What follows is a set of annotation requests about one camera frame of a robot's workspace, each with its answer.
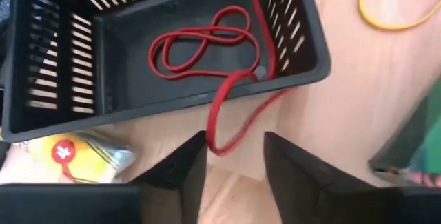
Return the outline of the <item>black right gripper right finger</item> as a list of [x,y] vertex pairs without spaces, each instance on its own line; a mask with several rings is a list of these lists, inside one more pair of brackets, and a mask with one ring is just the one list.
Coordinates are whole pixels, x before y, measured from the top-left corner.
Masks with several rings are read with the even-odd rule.
[[332,166],[274,132],[264,134],[267,178],[283,224],[380,224],[389,191]]

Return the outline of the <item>yellow green crayon box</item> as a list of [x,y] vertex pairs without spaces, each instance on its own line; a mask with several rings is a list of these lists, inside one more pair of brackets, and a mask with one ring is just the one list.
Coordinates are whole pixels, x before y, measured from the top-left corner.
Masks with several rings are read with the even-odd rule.
[[441,78],[369,166],[394,185],[441,188]]

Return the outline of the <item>dark red rubber band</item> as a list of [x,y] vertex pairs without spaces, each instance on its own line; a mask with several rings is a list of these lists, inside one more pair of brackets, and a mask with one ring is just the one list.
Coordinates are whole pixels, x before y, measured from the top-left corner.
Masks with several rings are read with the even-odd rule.
[[[241,14],[245,18],[245,27],[237,28],[231,26],[221,26],[220,20],[229,14]],[[256,49],[256,59],[252,66],[242,73],[249,76],[252,81],[257,80],[254,70],[260,62],[260,46],[256,37],[250,32],[251,17],[246,9],[240,6],[227,6],[219,10],[212,20],[210,26],[197,28],[181,28],[173,32],[167,32],[157,37],[151,44],[148,52],[148,63],[153,73],[163,79],[179,80],[186,77],[207,76],[207,77],[230,77],[231,72],[222,72],[215,70],[193,70],[192,67],[203,57],[207,47],[211,43],[219,43],[223,45],[238,45],[244,40],[249,40]],[[174,40],[181,37],[196,37],[202,40],[196,53],[189,59],[189,61],[181,65],[170,65],[169,55],[170,48]],[[162,63],[164,68],[171,72],[170,75],[163,74],[156,66],[156,49],[160,44],[163,44]]]

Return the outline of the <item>yellow rubber band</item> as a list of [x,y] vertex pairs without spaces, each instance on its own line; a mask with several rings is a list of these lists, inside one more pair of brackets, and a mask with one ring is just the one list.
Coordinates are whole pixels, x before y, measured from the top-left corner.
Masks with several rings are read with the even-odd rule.
[[428,19],[430,19],[439,9],[441,8],[441,0],[437,2],[434,7],[428,11],[423,17],[418,19],[413,23],[408,24],[400,24],[400,25],[391,25],[386,23],[381,23],[374,18],[372,18],[364,7],[364,0],[358,0],[358,11],[360,13],[361,18],[370,26],[377,28],[379,30],[387,30],[387,31],[400,31],[400,30],[408,30],[410,28],[414,28]]

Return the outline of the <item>black plastic basket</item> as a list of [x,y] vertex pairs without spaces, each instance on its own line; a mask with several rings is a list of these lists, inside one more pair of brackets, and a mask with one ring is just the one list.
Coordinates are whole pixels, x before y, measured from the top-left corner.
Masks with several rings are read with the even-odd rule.
[[[200,76],[174,79],[149,65],[161,35],[211,25],[217,35],[242,30],[253,41],[209,44]],[[3,138],[11,143],[85,130],[210,103],[221,84],[210,70],[252,68],[231,98],[314,83],[331,60],[314,0],[11,0],[3,69]]]

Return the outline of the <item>yellow plastic packet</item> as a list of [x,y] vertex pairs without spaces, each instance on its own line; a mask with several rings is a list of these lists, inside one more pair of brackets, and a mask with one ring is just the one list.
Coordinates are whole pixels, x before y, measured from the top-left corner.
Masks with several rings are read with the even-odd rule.
[[136,155],[96,132],[55,134],[13,143],[0,165],[9,183],[119,183]]

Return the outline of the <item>red cable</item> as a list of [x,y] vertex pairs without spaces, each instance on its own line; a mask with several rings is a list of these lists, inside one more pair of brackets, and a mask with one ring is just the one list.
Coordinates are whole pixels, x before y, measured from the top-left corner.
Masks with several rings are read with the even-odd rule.
[[[269,52],[269,72],[268,72],[268,79],[273,79],[276,73],[276,66],[277,66],[277,58],[276,58],[276,47],[274,45],[274,42],[272,41],[271,33],[268,28],[268,25],[265,20],[265,15],[263,12],[263,9],[261,7],[259,0],[252,0],[252,3],[254,5],[254,10],[256,12],[256,15],[258,17],[259,24],[261,26],[261,30],[263,32],[264,40],[268,48]],[[217,125],[217,118],[218,114],[221,110],[221,105],[223,101],[226,99],[230,89],[232,88],[233,84],[237,82],[239,79],[242,79],[243,77],[249,77],[250,79],[256,79],[256,75],[253,73],[253,70],[251,71],[237,71],[234,72],[231,76],[228,76],[221,86],[219,87],[213,101],[212,106],[209,111],[208,120],[207,120],[207,129],[206,129],[206,141],[207,146],[210,149],[210,151],[217,155],[217,156],[225,156],[228,153],[232,152],[233,149],[239,145],[242,138],[247,133],[248,129],[251,127],[253,122],[258,118],[258,116],[267,109],[275,100],[278,100],[280,97],[284,96],[286,93],[288,93],[288,90],[281,90],[276,92],[275,94],[271,95],[266,101],[261,103],[248,117],[248,119],[243,123],[243,127],[228,141],[224,146],[217,147],[215,136],[216,136],[216,125]]]

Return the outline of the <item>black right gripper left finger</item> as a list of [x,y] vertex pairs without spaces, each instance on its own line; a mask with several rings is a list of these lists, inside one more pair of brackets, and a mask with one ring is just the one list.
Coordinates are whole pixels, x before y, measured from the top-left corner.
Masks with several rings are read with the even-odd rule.
[[131,180],[141,187],[142,224],[198,224],[206,167],[205,132],[200,131]]

